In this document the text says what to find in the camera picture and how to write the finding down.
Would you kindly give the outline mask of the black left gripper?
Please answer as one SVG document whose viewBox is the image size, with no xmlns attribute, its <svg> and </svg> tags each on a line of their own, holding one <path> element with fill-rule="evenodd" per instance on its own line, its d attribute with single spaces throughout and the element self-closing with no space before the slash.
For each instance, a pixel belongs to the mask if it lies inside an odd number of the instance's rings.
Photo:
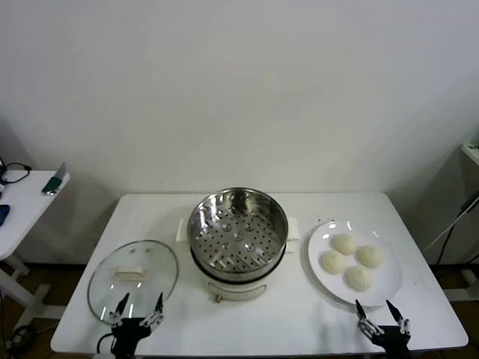
<svg viewBox="0 0 479 359">
<path fill-rule="evenodd" d="M 112 328 L 114 343 L 111 352 L 115 358 L 134 358 L 139 341 L 149 337 L 150 330 L 156 330 L 164 319 L 162 292 L 158 297 L 154 311 L 144 319 L 122 319 L 128 300 L 129 293 L 127 292 L 119 300 L 115 310 L 109 312 L 109 325 L 114 326 Z"/>
</svg>

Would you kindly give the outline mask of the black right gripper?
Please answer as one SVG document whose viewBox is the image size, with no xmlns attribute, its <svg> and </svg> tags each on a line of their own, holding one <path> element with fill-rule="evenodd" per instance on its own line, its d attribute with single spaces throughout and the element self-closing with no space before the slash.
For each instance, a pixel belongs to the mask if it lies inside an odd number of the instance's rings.
<svg viewBox="0 0 479 359">
<path fill-rule="evenodd" d="M 356 300 L 358 327 L 369 340 L 376 340 L 376 344 L 385 350 L 387 358 L 412 358 L 407 347 L 410 339 L 409 320 L 404 319 L 400 311 L 389 300 L 386 301 L 386 304 L 398 326 L 375 325 L 367 318 L 363 307 Z"/>
</svg>

